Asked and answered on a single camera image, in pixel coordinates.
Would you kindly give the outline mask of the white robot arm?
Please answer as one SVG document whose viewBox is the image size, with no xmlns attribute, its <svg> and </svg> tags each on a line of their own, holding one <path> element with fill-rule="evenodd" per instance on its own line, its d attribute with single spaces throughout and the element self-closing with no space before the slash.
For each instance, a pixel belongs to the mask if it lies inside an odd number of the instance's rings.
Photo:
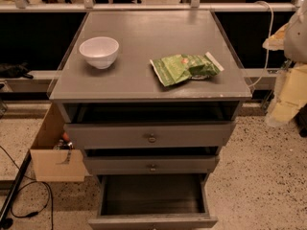
<svg viewBox="0 0 307 230">
<path fill-rule="evenodd" d="M 270 127 L 288 124 L 307 104 L 307 1 L 290 20 L 263 43 L 265 49 L 282 50 L 291 64 L 280 70 L 265 122 Z"/>
</svg>

